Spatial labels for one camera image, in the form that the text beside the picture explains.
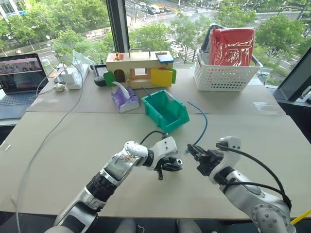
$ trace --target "plastic wrap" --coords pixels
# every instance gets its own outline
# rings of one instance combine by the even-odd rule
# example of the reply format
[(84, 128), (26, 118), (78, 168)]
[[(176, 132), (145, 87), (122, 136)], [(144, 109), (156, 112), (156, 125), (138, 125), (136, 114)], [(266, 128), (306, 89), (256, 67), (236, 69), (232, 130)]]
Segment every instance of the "plastic wrap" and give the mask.
[(249, 66), (254, 40), (254, 28), (213, 29), (209, 40), (210, 65)]

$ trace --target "wooden toy house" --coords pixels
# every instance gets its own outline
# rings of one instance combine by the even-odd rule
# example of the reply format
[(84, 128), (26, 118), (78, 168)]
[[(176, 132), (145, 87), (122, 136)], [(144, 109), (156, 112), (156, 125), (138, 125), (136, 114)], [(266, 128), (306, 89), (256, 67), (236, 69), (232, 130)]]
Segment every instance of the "wooden toy house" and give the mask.
[(173, 57), (168, 51), (110, 53), (106, 66), (109, 74), (104, 74), (104, 77), (108, 86), (111, 81), (127, 83), (132, 89), (171, 86), (175, 83), (176, 70), (173, 69)]

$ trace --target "black mouse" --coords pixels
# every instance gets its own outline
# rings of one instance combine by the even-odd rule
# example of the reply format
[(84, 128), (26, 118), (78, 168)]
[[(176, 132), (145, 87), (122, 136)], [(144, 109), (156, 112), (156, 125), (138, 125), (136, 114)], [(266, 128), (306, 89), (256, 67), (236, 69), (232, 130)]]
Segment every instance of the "black mouse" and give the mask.
[(98, 76), (94, 79), (94, 83), (97, 86), (107, 86), (105, 79), (103, 77), (100, 77), (100, 76)]

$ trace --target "white plastic basket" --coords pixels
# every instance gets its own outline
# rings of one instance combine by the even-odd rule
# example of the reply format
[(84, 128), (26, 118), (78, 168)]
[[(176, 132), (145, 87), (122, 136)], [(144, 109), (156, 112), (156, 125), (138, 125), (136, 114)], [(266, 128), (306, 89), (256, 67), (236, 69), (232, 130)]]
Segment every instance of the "white plastic basket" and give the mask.
[(210, 66), (197, 50), (194, 80), (199, 91), (243, 91), (263, 65), (252, 56), (255, 67)]

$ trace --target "laptop screen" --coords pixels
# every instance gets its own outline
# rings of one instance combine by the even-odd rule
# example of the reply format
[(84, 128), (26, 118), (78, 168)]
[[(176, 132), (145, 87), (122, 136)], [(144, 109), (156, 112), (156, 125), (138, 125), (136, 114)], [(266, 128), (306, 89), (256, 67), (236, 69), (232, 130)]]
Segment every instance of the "laptop screen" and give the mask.
[[(37, 54), (0, 58), (0, 85), (6, 94), (34, 92), (45, 77)], [(46, 79), (39, 90), (47, 83)]]

